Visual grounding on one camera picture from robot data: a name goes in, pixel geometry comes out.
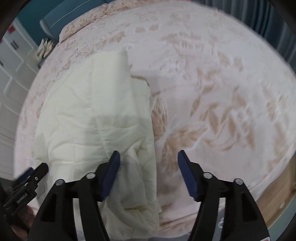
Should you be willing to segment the person's left hand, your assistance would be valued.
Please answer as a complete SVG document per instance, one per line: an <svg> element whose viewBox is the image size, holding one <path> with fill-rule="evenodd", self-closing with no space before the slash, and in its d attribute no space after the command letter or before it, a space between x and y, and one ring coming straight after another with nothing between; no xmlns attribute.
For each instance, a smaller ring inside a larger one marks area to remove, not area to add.
<svg viewBox="0 0 296 241"><path fill-rule="evenodd" d="M17 223L11 226L16 236L19 237L21 240L26 240L34 219L34 209L32 209L30 206L27 205L22 210L20 210L16 219Z"/></svg>

